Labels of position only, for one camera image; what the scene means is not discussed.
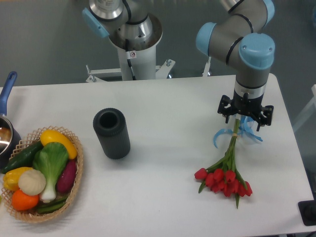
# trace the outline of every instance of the silver metal ring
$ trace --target silver metal ring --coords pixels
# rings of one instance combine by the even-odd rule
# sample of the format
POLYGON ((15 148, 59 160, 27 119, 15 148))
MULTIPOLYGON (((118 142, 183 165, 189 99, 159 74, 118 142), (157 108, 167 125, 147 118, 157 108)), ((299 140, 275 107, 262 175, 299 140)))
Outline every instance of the silver metal ring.
POLYGON ((265 93, 266 85, 267 84, 264 84, 262 87, 256 89, 249 89, 241 86, 237 81, 235 81, 235 92, 240 97, 243 97, 245 93, 248 93, 248 99, 256 99, 265 93))
POLYGON ((226 11, 232 9, 240 0, 221 0, 221 4, 225 8, 226 11))
POLYGON ((99 7, 97 1, 98 0, 90 0, 89 5, 93 13, 102 19, 113 20, 123 12, 123 1, 119 1, 117 9, 114 10, 107 10, 105 8, 99 7))

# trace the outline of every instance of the yellow squash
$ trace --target yellow squash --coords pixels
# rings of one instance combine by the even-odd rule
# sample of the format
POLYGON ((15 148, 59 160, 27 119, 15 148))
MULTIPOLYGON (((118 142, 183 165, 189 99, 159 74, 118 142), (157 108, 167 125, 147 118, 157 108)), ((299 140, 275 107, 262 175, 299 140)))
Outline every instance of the yellow squash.
POLYGON ((55 130, 46 130, 40 135, 40 142, 43 146, 46 146, 50 142, 59 142, 63 144, 69 155, 69 159, 77 157, 77 150, 74 144, 62 133, 55 130))
POLYGON ((3 186, 6 189, 17 191, 19 189, 19 179, 21 174, 25 171, 32 169, 31 167, 20 167, 13 169, 5 174, 3 177, 3 186))

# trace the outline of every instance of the wicker basket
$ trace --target wicker basket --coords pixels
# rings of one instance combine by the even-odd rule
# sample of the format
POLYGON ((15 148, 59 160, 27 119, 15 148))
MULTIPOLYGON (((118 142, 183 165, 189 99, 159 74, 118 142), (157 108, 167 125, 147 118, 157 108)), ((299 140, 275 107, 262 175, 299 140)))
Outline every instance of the wicker basket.
MULTIPOLYGON (((82 172, 83 172, 83 150, 82 150, 82 145, 78 139, 78 137, 73 134, 71 131, 63 128, 63 127, 44 127, 44 128, 39 128, 38 130, 33 131, 33 133, 29 133, 27 137, 25 137, 23 140, 19 142, 18 145, 16 145, 15 150, 13 151, 11 158, 14 157, 17 153, 19 153, 21 150, 26 148, 28 145, 32 144, 35 141, 38 141, 40 139, 40 135, 42 132, 44 132, 47 129, 51 130, 56 130, 64 134, 66 137, 68 137, 73 144, 75 145, 78 156, 76 158, 77 162, 77 172, 76 172, 76 179, 75 183, 70 191, 69 196, 66 200, 66 203, 63 207, 61 207, 59 210, 54 211, 53 213, 49 214, 37 214, 34 209, 28 210, 28 211, 16 211, 13 206, 11 205, 11 199, 13 195, 13 191, 7 190, 5 188, 2 188, 2 201, 4 202, 4 205, 7 208, 7 212, 10 213, 11 216, 14 216, 15 219, 21 220, 27 223, 40 223, 44 221, 51 220, 57 216, 59 216, 61 213, 63 213, 69 205, 73 202, 78 189, 80 185, 80 180, 82 177, 82 172)), ((64 195, 57 193, 57 199, 63 197, 64 195)))

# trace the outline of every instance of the saucepan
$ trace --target saucepan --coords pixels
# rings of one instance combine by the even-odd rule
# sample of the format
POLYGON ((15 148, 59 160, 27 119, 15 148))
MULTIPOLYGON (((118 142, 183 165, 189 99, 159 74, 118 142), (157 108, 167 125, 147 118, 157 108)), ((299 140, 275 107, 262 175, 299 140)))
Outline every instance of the saucepan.
POLYGON ((19 133, 6 118, 7 101, 16 78, 17 73, 10 72, 0 94, 0 169, 7 165, 15 146, 21 140, 19 133))

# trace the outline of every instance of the yellow bell pepper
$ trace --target yellow bell pepper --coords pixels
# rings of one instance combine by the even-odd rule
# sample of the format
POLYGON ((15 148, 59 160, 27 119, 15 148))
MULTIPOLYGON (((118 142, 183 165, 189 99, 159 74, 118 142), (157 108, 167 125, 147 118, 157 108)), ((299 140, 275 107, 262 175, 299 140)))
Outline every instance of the yellow bell pepper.
POLYGON ((13 169, 3 177, 3 186, 6 189, 17 191, 19 189, 19 178, 25 171, 32 169, 31 167, 20 167, 13 169))

